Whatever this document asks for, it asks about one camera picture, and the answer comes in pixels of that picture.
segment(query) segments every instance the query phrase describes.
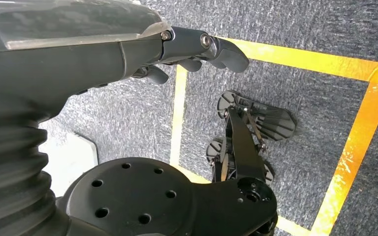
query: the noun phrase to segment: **circular mounting plate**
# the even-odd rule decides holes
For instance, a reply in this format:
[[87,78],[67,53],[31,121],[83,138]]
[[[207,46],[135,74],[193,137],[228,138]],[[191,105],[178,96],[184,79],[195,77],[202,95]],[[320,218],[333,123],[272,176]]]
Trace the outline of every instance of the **circular mounting plate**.
[[66,213],[112,235],[173,235],[194,220],[192,184],[174,167],[121,158],[83,174],[63,197]]

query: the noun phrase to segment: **bolt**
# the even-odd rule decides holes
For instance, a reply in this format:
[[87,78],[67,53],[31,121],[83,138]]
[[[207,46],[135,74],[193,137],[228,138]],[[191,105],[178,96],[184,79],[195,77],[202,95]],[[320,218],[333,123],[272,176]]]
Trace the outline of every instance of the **bolt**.
[[207,33],[201,34],[201,45],[204,48],[209,48],[209,46],[211,46],[211,38]]
[[172,37],[169,31],[163,31],[160,34],[162,40],[168,40]]

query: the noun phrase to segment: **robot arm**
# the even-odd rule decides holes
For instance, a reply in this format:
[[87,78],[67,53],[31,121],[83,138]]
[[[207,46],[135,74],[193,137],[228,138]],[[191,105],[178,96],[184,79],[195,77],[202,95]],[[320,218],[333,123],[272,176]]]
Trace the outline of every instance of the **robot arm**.
[[[47,134],[38,124],[56,116],[71,95],[130,76],[164,83],[167,75],[156,64],[196,71],[202,60],[235,72],[249,64],[234,44],[203,31],[170,27],[157,13],[128,1],[0,1],[0,236],[233,236],[248,235],[271,220],[276,199],[260,179],[197,185],[167,164],[140,158],[85,173],[56,207],[51,177],[41,171],[48,159],[38,146]],[[125,174],[132,182],[113,192],[118,190],[116,175]],[[102,177],[100,186],[93,184]],[[267,196],[265,201],[242,202],[240,189],[252,183]],[[145,204],[127,202],[138,193],[146,197]],[[109,202],[117,205],[108,208]],[[150,213],[142,206],[157,208]],[[173,207],[181,210],[174,215]],[[215,231],[219,225],[224,226]]]

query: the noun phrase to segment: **clear plastic film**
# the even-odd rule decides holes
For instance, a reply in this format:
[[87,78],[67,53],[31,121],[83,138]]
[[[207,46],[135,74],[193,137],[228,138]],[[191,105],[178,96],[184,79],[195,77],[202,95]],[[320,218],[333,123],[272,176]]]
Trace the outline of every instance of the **clear plastic film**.
[[157,12],[128,0],[0,0],[0,50],[129,41],[169,29]]

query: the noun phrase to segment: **yellow tape line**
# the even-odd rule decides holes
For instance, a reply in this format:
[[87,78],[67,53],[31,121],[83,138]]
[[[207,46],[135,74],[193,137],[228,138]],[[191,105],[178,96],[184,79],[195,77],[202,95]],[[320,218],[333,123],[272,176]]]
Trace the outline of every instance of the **yellow tape line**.
[[188,72],[177,66],[175,99],[173,106],[172,140],[170,147],[170,165],[179,165],[180,142],[182,138],[183,113],[185,106],[186,78]]
[[224,38],[248,58],[378,84],[378,62]]
[[308,236],[310,234],[309,230],[280,216],[278,218],[278,224],[276,226],[279,229],[286,231],[294,236]]
[[311,229],[312,236],[330,234],[378,126],[378,83],[371,82],[350,130],[343,153]]

